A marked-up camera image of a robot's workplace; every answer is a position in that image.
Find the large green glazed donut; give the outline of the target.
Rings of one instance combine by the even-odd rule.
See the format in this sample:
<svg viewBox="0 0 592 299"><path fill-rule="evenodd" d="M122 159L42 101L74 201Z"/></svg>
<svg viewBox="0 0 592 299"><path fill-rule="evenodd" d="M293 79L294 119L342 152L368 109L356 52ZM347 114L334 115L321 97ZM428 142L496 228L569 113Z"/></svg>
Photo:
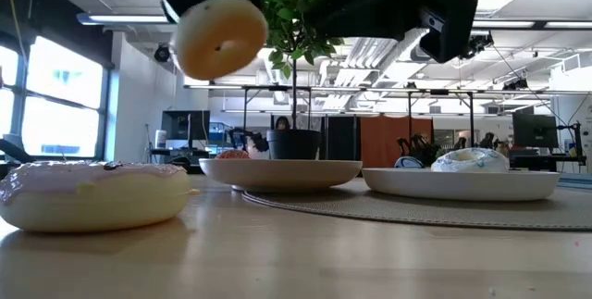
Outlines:
<svg viewBox="0 0 592 299"><path fill-rule="evenodd" d="M180 18L170 48L179 69L210 81L249 65L265 45L268 26L249 0L204 0Z"/></svg>

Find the large white glazed donut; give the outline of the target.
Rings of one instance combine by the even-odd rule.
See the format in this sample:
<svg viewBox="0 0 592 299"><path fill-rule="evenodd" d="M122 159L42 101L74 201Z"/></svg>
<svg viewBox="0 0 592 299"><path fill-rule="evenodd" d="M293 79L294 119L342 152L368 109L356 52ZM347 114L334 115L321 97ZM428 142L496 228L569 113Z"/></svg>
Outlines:
<svg viewBox="0 0 592 299"><path fill-rule="evenodd" d="M440 156L431 165L433 172L507 172L509 159L500 152L486 148L463 148Z"/></svg>

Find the green leafy plant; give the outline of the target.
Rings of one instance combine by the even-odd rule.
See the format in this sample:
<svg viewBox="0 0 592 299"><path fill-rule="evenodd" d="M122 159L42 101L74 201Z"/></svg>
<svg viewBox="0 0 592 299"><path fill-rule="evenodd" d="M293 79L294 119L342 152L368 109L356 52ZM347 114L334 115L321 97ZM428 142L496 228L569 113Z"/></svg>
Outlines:
<svg viewBox="0 0 592 299"><path fill-rule="evenodd" d="M272 68L291 80L292 106L290 129L297 118L297 60L313 65L319 56L332 57L340 38L320 35L305 19L304 13L316 0L264 0L263 12L268 25L266 45L272 48L268 60Z"/></svg>

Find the black computer monitor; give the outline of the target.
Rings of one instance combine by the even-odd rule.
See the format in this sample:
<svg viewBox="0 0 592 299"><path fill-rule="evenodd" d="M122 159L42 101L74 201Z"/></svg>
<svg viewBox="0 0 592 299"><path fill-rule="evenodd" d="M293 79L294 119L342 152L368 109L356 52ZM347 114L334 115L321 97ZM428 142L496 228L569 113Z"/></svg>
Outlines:
<svg viewBox="0 0 592 299"><path fill-rule="evenodd" d="M209 110L166 110L161 129L168 140L185 141L192 148L194 141L209 141L209 123Z"/></svg>
<svg viewBox="0 0 592 299"><path fill-rule="evenodd" d="M556 119L534 114L512 114L513 143L521 147L557 148Z"/></svg>

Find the orange curtain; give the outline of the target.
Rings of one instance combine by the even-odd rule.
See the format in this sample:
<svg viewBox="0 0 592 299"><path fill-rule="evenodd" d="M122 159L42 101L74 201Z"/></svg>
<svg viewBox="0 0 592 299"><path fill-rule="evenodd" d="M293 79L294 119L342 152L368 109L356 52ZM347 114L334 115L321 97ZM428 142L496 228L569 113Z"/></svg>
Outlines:
<svg viewBox="0 0 592 299"><path fill-rule="evenodd" d="M361 161L364 168L393 168L401 157L397 143L400 138L409 138L409 122L412 134L421 134L428 140L434 132L431 118L387 116L363 117L361 122Z"/></svg>

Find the black partition panel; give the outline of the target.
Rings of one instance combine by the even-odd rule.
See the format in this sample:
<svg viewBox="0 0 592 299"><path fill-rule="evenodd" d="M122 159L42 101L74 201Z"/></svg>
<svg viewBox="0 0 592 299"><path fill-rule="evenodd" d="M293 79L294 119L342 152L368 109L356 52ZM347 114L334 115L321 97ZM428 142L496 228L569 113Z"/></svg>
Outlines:
<svg viewBox="0 0 592 299"><path fill-rule="evenodd" d="M327 119L327 159L359 161L361 122L356 116L333 116Z"/></svg>

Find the black plant pot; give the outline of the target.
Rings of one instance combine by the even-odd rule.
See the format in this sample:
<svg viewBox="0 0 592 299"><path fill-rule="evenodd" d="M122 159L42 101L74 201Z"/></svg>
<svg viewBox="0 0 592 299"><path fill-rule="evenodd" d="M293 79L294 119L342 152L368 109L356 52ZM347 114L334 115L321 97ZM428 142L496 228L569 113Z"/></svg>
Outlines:
<svg viewBox="0 0 592 299"><path fill-rule="evenodd" d="M321 133L310 130L269 130L266 139L272 159L315 160Z"/></svg>

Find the beige round plate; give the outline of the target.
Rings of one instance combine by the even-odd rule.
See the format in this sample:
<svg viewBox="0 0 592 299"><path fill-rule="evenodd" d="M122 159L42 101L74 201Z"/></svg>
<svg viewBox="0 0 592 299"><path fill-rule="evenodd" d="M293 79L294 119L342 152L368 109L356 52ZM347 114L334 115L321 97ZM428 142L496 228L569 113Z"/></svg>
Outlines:
<svg viewBox="0 0 592 299"><path fill-rule="evenodd" d="M325 190L345 184L360 173L362 163L349 160L201 159L211 180L242 192L285 193Z"/></svg>

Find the white round plate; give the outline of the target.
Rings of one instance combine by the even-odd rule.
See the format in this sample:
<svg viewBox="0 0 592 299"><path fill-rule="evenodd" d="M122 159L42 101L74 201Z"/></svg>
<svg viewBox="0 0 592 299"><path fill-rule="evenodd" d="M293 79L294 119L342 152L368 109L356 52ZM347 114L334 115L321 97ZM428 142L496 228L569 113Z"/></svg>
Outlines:
<svg viewBox="0 0 592 299"><path fill-rule="evenodd" d="M553 194L556 172L433 172L419 168L365 168L364 181L373 191L413 198L458 201L536 201Z"/></svg>

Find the round beige placemat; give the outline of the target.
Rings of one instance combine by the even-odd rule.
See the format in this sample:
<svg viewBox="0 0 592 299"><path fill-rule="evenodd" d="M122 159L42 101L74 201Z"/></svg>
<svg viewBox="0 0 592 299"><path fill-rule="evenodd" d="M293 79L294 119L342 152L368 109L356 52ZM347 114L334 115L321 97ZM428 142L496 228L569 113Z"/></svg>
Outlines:
<svg viewBox="0 0 592 299"><path fill-rule="evenodd" d="M531 202L467 202L401 197L345 186L304 193L244 192L263 206L337 218L495 230L592 232L592 187L560 183Z"/></svg>

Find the large pink glazed donut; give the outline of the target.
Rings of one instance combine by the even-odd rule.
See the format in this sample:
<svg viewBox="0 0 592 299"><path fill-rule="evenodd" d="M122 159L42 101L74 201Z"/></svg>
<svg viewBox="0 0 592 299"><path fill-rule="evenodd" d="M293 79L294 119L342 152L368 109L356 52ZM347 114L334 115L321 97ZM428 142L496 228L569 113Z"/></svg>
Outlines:
<svg viewBox="0 0 592 299"><path fill-rule="evenodd" d="M123 230L175 217L195 193L170 164L34 162L0 180L0 218L34 232Z"/></svg>

